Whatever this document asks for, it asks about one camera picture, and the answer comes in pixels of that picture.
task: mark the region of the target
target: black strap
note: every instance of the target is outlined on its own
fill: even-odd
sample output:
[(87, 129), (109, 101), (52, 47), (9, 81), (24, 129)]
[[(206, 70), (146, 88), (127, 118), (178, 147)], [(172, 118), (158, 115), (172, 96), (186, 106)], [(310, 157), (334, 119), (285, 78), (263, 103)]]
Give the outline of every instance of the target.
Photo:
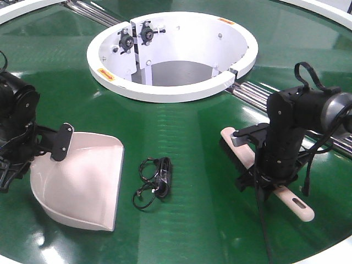
[(4, 71), (6, 71), (8, 62), (7, 62), (7, 57), (5, 56), (5, 54), (4, 54), (2, 51), (0, 51), (0, 53), (2, 54), (2, 56), (3, 56), (4, 59), (5, 59), (4, 66), (3, 66), (2, 68), (0, 68), (0, 74), (1, 74), (1, 73), (3, 73)]
[(337, 92), (341, 92), (341, 89), (339, 87), (329, 87), (326, 88), (319, 80), (318, 75), (316, 74), (315, 70), (313, 69), (313, 67), (311, 65), (309, 65), (308, 62), (299, 62), (296, 63), (295, 65), (295, 69), (294, 69), (294, 73), (295, 73), (295, 77), (297, 80), (299, 80), (301, 83), (303, 83), (303, 92), (308, 92), (310, 90), (309, 87), (309, 83), (304, 80), (302, 78), (302, 76), (299, 73), (299, 67), (303, 66), (309, 73), (309, 75), (311, 76), (315, 86), (322, 90), (323, 92), (327, 93), (327, 94), (336, 94)]

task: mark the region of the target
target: circular opening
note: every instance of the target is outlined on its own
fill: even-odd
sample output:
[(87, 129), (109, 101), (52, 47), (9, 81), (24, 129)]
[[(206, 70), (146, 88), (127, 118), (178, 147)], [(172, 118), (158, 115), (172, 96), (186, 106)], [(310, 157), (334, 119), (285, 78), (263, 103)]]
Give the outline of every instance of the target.
[[(160, 62), (152, 67), (153, 86), (181, 86), (200, 83), (210, 79), (212, 68), (196, 62)], [(142, 71), (132, 74), (132, 82), (142, 83)]]
[(93, 76), (106, 88), (149, 102), (185, 102), (230, 86), (258, 52), (245, 28), (213, 15), (141, 16), (100, 33), (88, 47)]

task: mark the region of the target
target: screw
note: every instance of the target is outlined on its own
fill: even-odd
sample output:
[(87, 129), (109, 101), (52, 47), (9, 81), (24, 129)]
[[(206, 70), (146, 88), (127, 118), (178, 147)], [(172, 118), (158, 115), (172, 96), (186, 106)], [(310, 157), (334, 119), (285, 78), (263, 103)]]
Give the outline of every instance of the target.
[(132, 40), (126, 40), (126, 46), (129, 47), (129, 48), (132, 48), (133, 46), (133, 41)]
[(154, 35), (153, 32), (148, 31), (148, 32), (145, 34), (145, 38), (146, 38), (147, 40), (151, 40), (151, 39), (153, 38), (153, 35)]

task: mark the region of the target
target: black clamp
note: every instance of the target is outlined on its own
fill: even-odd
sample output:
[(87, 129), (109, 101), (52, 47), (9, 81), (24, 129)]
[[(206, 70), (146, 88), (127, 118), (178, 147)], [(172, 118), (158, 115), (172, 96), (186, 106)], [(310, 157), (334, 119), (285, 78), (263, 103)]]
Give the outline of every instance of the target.
[(141, 32), (138, 34), (138, 37), (141, 37), (143, 40), (142, 45), (146, 45), (148, 46), (150, 44), (150, 42), (152, 42), (153, 38), (154, 38), (154, 34), (156, 33), (166, 33), (166, 30), (155, 30), (153, 31), (150, 28), (150, 21), (144, 21), (143, 25), (142, 25), (142, 30)]
[[(123, 49), (123, 52), (121, 52), (120, 54), (131, 53), (131, 48), (134, 45), (134, 39), (131, 35), (128, 34), (128, 29), (123, 29), (120, 32), (118, 32), (118, 34), (121, 35), (120, 41), (119, 41), (119, 47)], [(116, 47), (112, 51), (116, 53), (118, 49), (119, 48)]]

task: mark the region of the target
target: cable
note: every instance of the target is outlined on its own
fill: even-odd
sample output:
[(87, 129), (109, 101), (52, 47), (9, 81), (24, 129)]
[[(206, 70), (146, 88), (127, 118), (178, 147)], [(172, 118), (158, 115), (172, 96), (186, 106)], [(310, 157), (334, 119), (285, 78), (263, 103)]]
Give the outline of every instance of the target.
[(349, 111), (351, 109), (352, 109), (352, 102), (350, 102), (348, 105), (344, 106), (340, 110), (340, 112), (335, 116), (335, 118), (331, 122), (330, 128), (325, 132), (323, 137), (321, 137), (310, 149), (306, 150), (306, 152), (310, 154), (310, 157), (309, 157), (309, 160), (308, 160), (308, 163), (307, 163), (307, 170), (306, 170), (306, 177), (305, 177), (305, 180), (304, 180), (304, 186), (302, 188), (302, 193), (305, 196), (309, 196), (309, 193), (310, 193), (310, 172), (311, 172), (311, 167), (312, 167), (314, 156), (316, 154), (326, 153), (330, 149), (332, 149), (332, 146), (330, 146), (330, 147), (328, 147), (325, 150), (322, 150), (322, 151), (318, 150), (335, 133), (335, 131), (342, 124), (344, 117), (346, 117), (346, 115), (349, 113)]
[[(156, 166), (153, 176), (147, 178), (143, 175), (143, 170), (147, 162), (153, 162)], [(165, 198), (171, 188), (171, 173), (172, 173), (172, 164), (171, 160), (168, 157), (157, 158), (147, 158), (139, 166), (139, 177), (144, 182), (144, 184), (134, 193), (132, 197), (132, 204), (137, 209), (145, 209), (151, 205), (155, 197), (162, 199)], [(142, 193), (145, 190), (151, 190), (154, 193), (151, 200), (145, 205), (139, 206), (136, 204), (136, 197), (142, 198)]]
[(268, 231), (266, 227), (266, 222), (264, 219), (264, 212), (262, 208), (262, 199), (260, 197), (259, 191), (261, 190), (260, 185), (259, 185), (259, 179), (258, 179), (258, 173), (257, 173), (257, 156), (258, 156), (258, 148), (256, 147), (256, 155), (254, 156), (254, 193), (255, 193), (255, 198), (257, 201), (257, 208), (258, 208), (258, 213), (259, 213), (259, 218), (260, 218), (260, 223), (262, 225), (262, 232), (263, 232), (263, 237), (264, 237), (264, 242), (265, 242), (265, 249), (268, 257), (268, 263), (272, 264), (273, 263), (273, 256), (272, 256), (272, 247), (270, 244), (269, 236), (268, 236)]
[(2, 73), (3, 73), (4, 71), (6, 71), (6, 69), (7, 69), (8, 61), (7, 61), (6, 55), (5, 55), (2, 51), (0, 51), (0, 53), (2, 54), (2, 56), (3, 56), (4, 59), (5, 59), (4, 66), (3, 66), (2, 68), (0, 68), (0, 74), (2, 74)]

